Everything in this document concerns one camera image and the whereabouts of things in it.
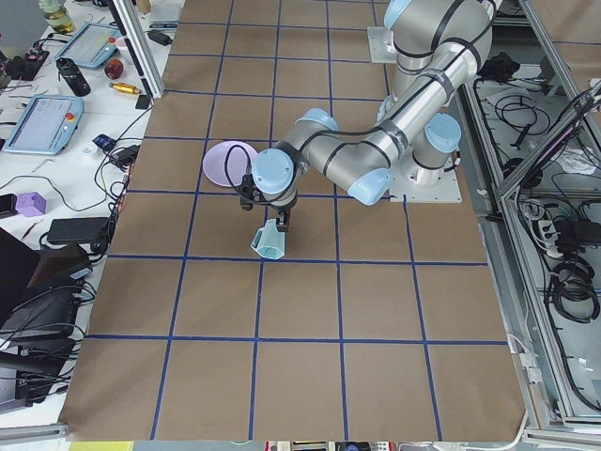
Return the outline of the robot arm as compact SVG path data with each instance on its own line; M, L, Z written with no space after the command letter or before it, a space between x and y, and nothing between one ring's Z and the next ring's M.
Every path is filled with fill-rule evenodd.
M268 206L277 228L288 229L298 198L296 184L309 168L371 206L388 191L392 169L410 152L428 171L444 166L441 141L433 137L439 110L471 80L488 56L497 1L392 1L384 24L393 34L396 72L383 114L370 129L340 130L319 108L308 110L277 142L248 163L237 186L244 210Z

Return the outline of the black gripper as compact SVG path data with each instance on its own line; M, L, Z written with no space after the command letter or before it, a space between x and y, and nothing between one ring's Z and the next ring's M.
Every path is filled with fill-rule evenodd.
M240 185L237 186L240 197L239 203L243 210L250 211L254 206L271 207L277 211L276 227L279 232L288 231L288 210L297 203L297 189L287 189L285 192L267 198L255 185L253 176L250 174L242 177Z

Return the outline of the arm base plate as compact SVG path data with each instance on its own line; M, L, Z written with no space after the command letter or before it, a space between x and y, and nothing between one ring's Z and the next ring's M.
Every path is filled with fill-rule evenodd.
M462 195L452 166L453 163L448 161L440 169L428 170L411 159L396 163L392 168L390 200L408 203L461 203Z
M368 26L367 42L372 63L394 64L396 62L391 30L384 26Z

